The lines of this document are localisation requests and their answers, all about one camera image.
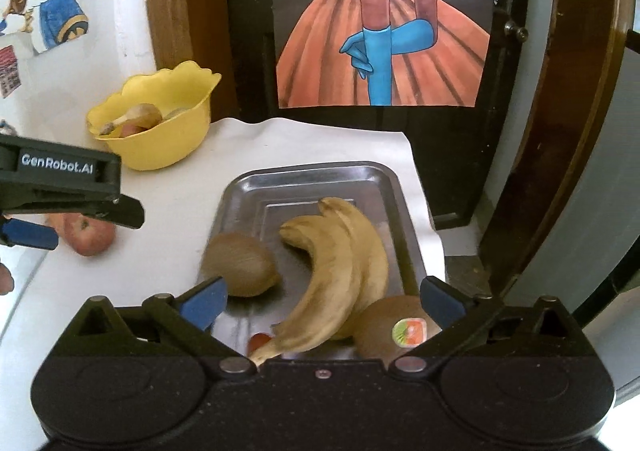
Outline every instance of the white tablecloth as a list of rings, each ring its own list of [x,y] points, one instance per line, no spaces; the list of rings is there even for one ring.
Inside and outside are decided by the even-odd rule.
[[[358,131],[273,118],[226,118],[190,157],[153,172],[123,170],[122,192],[146,210],[142,229],[118,229],[107,253],[84,258],[61,244],[40,265],[0,341],[0,449],[31,451],[45,438],[30,404],[34,374],[70,319],[96,294],[117,306],[158,292],[179,295],[196,279],[226,186],[247,171],[335,161],[373,161],[400,180],[428,274],[444,279],[444,253],[402,133]]]

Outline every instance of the sticker on kiwi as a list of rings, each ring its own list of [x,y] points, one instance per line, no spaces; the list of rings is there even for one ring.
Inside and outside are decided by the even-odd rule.
[[[391,330],[391,338],[400,348],[415,348],[427,340],[427,321],[420,317],[401,319]]]

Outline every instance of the painting of woman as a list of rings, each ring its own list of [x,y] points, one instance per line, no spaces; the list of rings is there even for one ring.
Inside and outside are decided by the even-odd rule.
[[[488,42],[442,0],[313,0],[278,59],[278,102],[473,107]]]

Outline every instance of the bunch of bananas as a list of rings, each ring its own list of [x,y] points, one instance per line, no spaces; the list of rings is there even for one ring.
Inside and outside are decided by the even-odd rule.
[[[323,198],[319,209],[321,216],[298,216],[280,228],[286,243],[310,254],[313,271],[299,303],[273,327],[274,338],[249,356],[258,366],[352,336],[358,315],[386,293],[388,261],[375,227],[341,198]]]

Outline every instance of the floor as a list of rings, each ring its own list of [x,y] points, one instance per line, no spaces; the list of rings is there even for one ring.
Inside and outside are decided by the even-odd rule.
[[[480,229],[473,217],[466,227],[438,231],[444,246],[447,282],[469,296],[489,293],[487,273],[478,257]]]

